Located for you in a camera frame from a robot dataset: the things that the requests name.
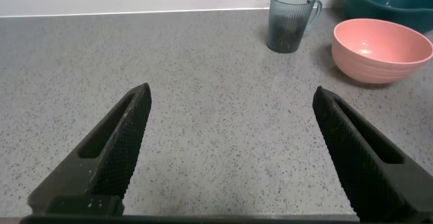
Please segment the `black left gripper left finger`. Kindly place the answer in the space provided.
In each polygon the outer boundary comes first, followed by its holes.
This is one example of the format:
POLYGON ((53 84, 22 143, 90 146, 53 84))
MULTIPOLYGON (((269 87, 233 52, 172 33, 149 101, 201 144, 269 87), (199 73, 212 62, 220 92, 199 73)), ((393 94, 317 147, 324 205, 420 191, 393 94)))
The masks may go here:
POLYGON ((56 198, 124 198, 152 106, 147 83, 129 90, 28 197, 45 214, 56 198))

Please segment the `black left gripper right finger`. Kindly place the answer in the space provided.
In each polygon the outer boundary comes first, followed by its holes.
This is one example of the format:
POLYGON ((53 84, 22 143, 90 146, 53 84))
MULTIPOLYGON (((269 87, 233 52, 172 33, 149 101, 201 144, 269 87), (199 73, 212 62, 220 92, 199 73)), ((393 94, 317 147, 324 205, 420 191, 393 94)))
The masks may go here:
POLYGON ((339 95, 318 87, 315 118, 362 222, 432 222, 432 175, 339 95))

